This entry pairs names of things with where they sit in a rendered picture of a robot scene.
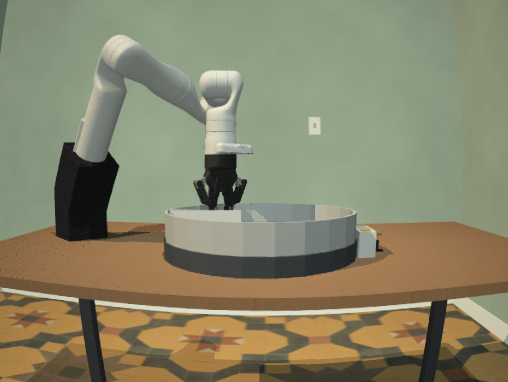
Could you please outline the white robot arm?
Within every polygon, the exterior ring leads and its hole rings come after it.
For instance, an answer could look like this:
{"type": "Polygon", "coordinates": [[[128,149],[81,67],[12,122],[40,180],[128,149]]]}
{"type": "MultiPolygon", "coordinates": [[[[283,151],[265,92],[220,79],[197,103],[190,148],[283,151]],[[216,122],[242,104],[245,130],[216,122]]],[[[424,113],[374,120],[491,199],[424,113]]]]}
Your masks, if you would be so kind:
{"type": "Polygon", "coordinates": [[[251,145],[236,142],[236,109],[243,88],[239,72],[202,74],[199,102],[189,76],[161,63],[133,39],[116,35],[102,49],[85,118],[80,122],[73,152],[82,159],[90,162],[106,159],[127,93],[124,77],[146,86],[161,99],[205,124],[205,155],[252,154],[251,145]]]}

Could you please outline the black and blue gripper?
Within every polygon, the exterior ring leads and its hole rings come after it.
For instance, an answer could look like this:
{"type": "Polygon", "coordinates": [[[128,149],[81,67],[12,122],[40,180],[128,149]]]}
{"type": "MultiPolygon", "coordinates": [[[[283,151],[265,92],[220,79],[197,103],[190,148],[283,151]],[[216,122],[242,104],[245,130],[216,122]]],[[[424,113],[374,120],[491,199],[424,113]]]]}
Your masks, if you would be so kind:
{"type": "Polygon", "coordinates": [[[224,197],[224,210],[233,211],[233,205],[240,203],[247,180],[238,177],[236,167],[237,154],[205,155],[204,176],[199,180],[194,180],[193,184],[201,203],[208,205],[209,210],[218,210],[216,206],[220,192],[224,197]],[[205,182],[209,187],[208,195],[205,190],[205,182]],[[234,183],[236,187],[233,193],[234,183]]]}

